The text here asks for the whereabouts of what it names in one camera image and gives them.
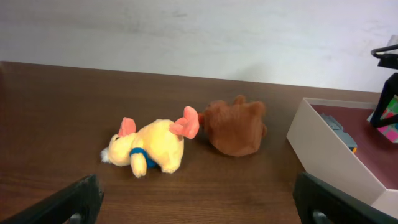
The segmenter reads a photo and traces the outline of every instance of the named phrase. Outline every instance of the white wall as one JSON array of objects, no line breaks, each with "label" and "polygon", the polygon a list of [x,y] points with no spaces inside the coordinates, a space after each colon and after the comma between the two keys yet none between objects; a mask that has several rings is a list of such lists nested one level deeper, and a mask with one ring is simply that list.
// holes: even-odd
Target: white wall
[{"label": "white wall", "polygon": [[396,0],[1,0],[0,60],[381,91]]}]

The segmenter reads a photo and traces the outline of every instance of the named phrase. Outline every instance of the plush toy tail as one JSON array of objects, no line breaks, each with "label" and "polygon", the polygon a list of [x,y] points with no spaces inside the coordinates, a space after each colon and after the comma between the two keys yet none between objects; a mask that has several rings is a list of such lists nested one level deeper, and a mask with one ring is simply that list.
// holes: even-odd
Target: plush toy tail
[{"label": "plush toy tail", "polygon": [[105,163],[111,163],[111,160],[109,159],[109,148],[106,147],[101,151],[101,160],[102,162]]},{"label": "plush toy tail", "polygon": [[184,117],[178,119],[170,126],[170,132],[193,139],[199,130],[199,117],[195,109],[190,106],[184,108]]}]

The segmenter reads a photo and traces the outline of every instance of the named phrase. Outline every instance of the pink bunny ear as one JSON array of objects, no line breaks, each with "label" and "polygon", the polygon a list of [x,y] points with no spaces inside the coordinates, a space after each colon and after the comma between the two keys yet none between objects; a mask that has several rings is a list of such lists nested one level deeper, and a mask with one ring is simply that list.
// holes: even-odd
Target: pink bunny ear
[{"label": "pink bunny ear", "polygon": [[169,130],[173,134],[193,139],[199,130],[197,111],[190,106],[186,106],[184,109],[184,117],[176,120],[176,122],[170,126]]},{"label": "pink bunny ear", "polygon": [[122,123],[120,124],[119,136],[127,136],[129,134],[136,132],[136,123],[131,118],[123,118]]}]

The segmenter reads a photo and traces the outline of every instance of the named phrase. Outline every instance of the toy inside box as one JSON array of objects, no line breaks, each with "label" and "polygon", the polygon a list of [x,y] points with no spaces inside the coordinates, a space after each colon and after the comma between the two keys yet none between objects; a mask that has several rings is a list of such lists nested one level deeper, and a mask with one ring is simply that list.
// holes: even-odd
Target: toy inside box
[{"label": "toy inside box", "polygon": [[337,136],[344,142],[344,144],[346,144],[348,149],[355,153],[358,145],[348,133],[344,132],[343,126],[339,122],[337,122],[336,119],[332,116],[321,114],[321,118],[337,134]]},{"label": "toy inside box", "polygon": [[[384,110],[383,115],[380,119],[390,118],[398,114],[398,96],[394,96],[393,99],[388,104],[387,108]],[[373,113],[368,117],[370,122]],[[381,134],[383,134],[388,140],[393,143],[398,143],[398,124],[390,124],[377,129]]]}]

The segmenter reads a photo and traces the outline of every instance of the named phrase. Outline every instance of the yellow plush toy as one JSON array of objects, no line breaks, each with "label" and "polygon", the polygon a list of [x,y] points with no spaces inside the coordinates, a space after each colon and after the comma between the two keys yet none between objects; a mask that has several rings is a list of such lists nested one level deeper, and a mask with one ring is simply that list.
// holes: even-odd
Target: yellow plush toy
[{"label": "yellow plush toy", "polygon": [[102,150],[101,158],[117,166],[130,164],[136,177],[146,175],[147,167],[154,166],[172,174],[180,167],[183,137],[192,139],[198,130],[198,113],[190,106],[185,107],[183,118],[176,122],[158,119],[137,133],[134,120],[123,118],[119,133]]}]

